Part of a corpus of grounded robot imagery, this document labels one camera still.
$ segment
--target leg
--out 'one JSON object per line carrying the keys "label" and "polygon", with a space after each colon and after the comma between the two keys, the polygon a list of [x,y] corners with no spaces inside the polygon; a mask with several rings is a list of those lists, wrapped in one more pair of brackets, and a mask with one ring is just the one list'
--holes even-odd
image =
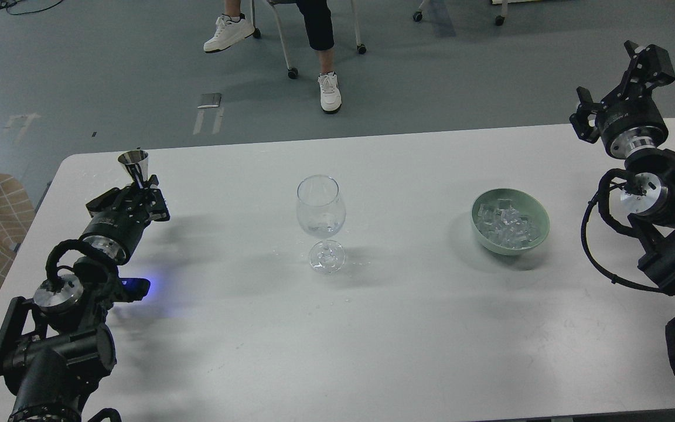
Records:
{"label": "leg", "polygon": [[316,56],[319,58],[319,72],[329,74],[335,71],[335,50],[317,50]]}
{"label": "leg", "polygon": [[223,1],[223,13],[231,17],[241,16],[241,0],[224,0]]}
{"label": "leg", "polygon": [[304,16],[309,45],[319,59],[319,102],[325,113],[337,113],[343,104],[335,75],[335,40],[332,35],[332,14],[327,0],[297,0],[298,10]]}
{"label": "leg", "polygon": [[335,45],[332,36],[332,14],[327,0],[297,0],[298,10],[304,16],[306,35],[313,50],[329,50]]}

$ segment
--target glass base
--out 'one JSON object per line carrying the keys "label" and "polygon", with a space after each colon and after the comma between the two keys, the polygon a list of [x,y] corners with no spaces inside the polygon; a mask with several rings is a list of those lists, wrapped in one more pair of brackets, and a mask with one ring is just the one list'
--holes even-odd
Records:
{"label": "glass base", "polygon": [[309,251],[309,264],[320,274],[334,273],[345,264],[343,246],[334,240],[322,240]]}

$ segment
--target white table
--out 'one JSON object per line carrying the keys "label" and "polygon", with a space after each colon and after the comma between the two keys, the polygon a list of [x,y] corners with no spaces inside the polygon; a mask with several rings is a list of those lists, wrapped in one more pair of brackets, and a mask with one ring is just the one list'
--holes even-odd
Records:
{"label": "white table", "polygon": [[[664,147],[675,149],[675,120]],[[84,204],[129,182],[118,153],[64,161],[0,293],[32,296]],[[611,285],[579,246],[598,179],[622,166],[571,126],[150,151],[171,211],[123,276],[150,295],[110,313],[118,356],[83,413],[145,420],[494,420],[675,409],[664,326],[675,298]],[[337,179],[346,267],[319,275],[295,190]],[[524,190],[551,234],[519,258],[472,238],[469,208]],[[646,281],[636,240],[593,217],[605,267]],[[76,256],[62,262],[70,264]],[[0,379],[0,420],[14,397]]]}

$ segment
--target black pants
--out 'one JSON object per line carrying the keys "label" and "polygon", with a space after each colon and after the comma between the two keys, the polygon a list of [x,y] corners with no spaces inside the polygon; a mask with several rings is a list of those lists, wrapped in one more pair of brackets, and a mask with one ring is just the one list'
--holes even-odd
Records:
{"label": "black pants", "polygon": [[296,0],[298,10],[304,16],[306,35],[314,50],[329,50],[335,45],[332,36],[332,18],[327,0]]}

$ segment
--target power cord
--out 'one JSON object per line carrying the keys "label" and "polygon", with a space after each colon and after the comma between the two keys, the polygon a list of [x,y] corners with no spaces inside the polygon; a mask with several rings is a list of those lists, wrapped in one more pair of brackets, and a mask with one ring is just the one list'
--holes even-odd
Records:
{"label": "power cord", "polygon": [[59,0],[58,2],[54,3],[53,5],[50,5],[48,8],[43,8],[43,9],[40,9],[39,11],[29,11],[29,12],[21,12],[21,13],[12,13],[12,12],[10,11],[10,8],[11,8],[12,6],[16,5],[17,3],[22,3],[22,2],[24,2],[24,1],[25,1],[25,0],[14,0],[13,5],[8,6],[7,8],[5,8],[5,10],[7,11],[7,14],[10,14],[10,15],[12,15],[12,16],[22,16],[22,15],[29,15],[29,14],[33,14],[33,13],[40,13],[40,12],[43,12],[43,11],[47,11],[47,10],[49,10],[49,9],[51,9],[51,8],[55,8],[55,7],[58,6],[61,2],[64,2],[64,0]]}
{"label": "power cord", "polygon": [[48,8],[43,8],[38,11],[29,11],[29,12],[21,12],[21,13],[12,13],[10,11],[11,8],[14,6],[18,5],[19,3],[24,2],[25,0],[0,0],[0,10],[4,9],[7,11],[7,14],[10,14],[12,16],[21,16],[21,15],[28,15],[28,14],[33,14],[33,13],[39,13],[42,11],[47,11],[50,8],[54,8],[59,5],[59,3],[64,2],[64,0],[59,0],[58,2],[54,3],[53,5],[49,6]]}

